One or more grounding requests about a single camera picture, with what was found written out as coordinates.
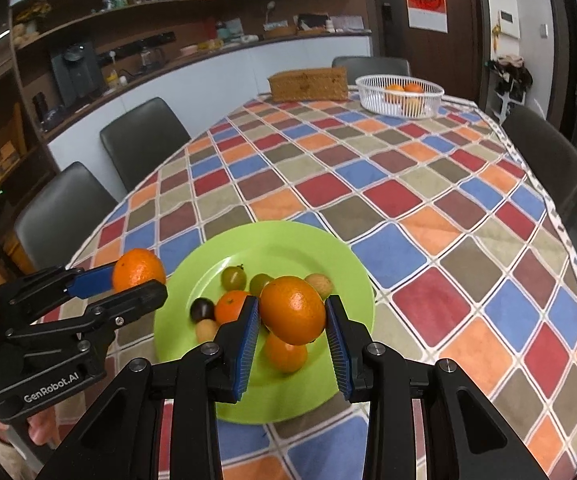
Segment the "dark chair far end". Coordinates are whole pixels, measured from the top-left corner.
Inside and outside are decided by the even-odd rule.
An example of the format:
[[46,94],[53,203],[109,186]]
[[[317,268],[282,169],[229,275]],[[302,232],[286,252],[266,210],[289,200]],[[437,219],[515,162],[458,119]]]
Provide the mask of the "dark chair far end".
[[345,68],[347,84],[355,84],[359,77],[368,75],[411,75],[407,60],[387,56],[338,56],[334,58],[332,66]]

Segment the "oranges in basket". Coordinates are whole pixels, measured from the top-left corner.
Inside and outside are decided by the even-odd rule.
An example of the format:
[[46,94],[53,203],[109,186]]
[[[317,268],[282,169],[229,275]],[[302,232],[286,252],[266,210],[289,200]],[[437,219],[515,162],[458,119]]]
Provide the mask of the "oranges in basket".
[[385,101],[397,104],[400,112],[407,115],[418,115],[424,108],[424,88],[416,82],[389,84],[385,87]]

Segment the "green fruit back plate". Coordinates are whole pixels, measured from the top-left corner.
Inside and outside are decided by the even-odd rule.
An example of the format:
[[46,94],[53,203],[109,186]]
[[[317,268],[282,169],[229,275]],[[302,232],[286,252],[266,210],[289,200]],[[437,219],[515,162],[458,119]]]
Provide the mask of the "green fruit back plate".
[[249,282],[248,290],[253,296],[259,297],[264,290],[264,286],[272,282],[273,278],[266,273],[256,274]]

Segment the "tan round fruit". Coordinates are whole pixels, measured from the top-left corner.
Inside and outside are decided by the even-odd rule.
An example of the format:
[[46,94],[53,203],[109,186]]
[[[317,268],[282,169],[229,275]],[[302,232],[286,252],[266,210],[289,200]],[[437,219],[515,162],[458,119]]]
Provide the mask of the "tan round fruit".
[[204,318],[195,325],[195,336],[198,344],[213,341],[219,330],[219,324],[211,318]]

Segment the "green yellow tomato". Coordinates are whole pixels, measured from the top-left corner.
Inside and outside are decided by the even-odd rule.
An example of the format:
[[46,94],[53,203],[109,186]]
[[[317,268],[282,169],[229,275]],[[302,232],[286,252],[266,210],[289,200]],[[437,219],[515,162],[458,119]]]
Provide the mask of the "green yellow tomato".
[[244,290],[247,285],[247,275],[243,266],[227,266],[220,274],[220,283],[224,290]]

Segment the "small orange mandarin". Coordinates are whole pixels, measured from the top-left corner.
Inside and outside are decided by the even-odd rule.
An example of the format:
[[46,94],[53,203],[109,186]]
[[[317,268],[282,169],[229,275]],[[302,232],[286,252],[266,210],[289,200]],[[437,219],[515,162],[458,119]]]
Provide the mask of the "small orange mandarin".
[[270,333],[264,343],[264,355],[276,370],[284,374],[292,374],[300,370],[307,362],[308,348],[288,344]]

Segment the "glass kettle on counter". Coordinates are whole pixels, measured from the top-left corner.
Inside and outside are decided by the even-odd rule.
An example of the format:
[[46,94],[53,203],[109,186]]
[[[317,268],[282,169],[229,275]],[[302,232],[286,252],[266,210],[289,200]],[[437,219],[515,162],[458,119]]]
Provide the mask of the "glass kettle on counter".
[[151,73],[160,70],[166,64],[164,51],[159,47],[143,47],[140,51],[141,72]]

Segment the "tan fruit back plate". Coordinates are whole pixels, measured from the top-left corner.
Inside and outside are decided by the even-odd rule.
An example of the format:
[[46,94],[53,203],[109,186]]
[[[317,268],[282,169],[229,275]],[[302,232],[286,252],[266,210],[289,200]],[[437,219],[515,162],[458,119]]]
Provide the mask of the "tan fruit back plate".
[[321,273],[311,273],[305,277],[305,281],[319,294],[322,300],[328,298],[334,290],[332,281]]

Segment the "dark chair near left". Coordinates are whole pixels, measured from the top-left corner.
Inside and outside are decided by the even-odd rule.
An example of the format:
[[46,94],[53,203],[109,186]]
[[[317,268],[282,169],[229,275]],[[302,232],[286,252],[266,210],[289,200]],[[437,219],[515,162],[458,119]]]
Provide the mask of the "dark chair near left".
[[92,172],[73,162],[26,206],[14,231],[34,270],[64,266],[116,206]]

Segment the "white wall intercom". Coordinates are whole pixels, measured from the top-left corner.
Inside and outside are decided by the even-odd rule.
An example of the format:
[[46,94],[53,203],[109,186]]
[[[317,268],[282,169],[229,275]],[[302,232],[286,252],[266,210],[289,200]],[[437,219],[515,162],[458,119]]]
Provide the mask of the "white wall intercom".
[[517,40],[521,39],[519,22],[512,13],[499,10],[498,25],[501,35]]

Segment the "dark chair right side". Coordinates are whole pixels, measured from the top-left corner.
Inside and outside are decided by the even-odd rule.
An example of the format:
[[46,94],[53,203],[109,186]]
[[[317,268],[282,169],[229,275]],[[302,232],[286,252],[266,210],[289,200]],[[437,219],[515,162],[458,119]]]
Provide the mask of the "dark chair right side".
[[577,207],[577,148],[546,119],[516,106],[501,125],[564,222]]

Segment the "black coffee machine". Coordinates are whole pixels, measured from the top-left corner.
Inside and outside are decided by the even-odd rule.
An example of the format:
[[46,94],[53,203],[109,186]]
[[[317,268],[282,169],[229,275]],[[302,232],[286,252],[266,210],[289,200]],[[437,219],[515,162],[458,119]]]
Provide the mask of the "black coffee machine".
[[101,96],[105,82],[92,42],[78,44],[51,53],[51,66],[58,93],[66,108]]

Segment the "large orange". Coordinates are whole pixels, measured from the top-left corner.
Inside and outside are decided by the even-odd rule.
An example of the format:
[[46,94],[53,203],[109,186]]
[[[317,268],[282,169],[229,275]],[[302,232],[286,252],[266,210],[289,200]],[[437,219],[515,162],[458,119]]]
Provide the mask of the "large orange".
[[287,344],[302,346],[325,330],[325,304],[313,286],[296,276],[270,281],[259,296],[261,321]]

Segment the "dark chair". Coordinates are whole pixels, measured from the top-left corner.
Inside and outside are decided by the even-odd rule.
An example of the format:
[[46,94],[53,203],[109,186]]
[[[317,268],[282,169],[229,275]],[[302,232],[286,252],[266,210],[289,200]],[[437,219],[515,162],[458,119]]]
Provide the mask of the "dark chair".
[[14,231],[34,270],[64,266],[116,206],[92,172],[73,162],[26,206]]
[[188,130],[159,96],[115,119],[100,136],[128,192],[191,140]]
[[516,106],[501,125],[564,222],[577,207],[577,148],[546,119]]

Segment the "dark purple plum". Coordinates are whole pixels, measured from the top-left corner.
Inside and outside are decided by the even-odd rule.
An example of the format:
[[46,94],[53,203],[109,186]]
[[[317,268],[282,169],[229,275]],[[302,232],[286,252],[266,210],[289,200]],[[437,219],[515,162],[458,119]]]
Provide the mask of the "dark purple plum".
[[196,298],[190,307],[190,318],[194,324],[215,320],[215,304],[208,298]]

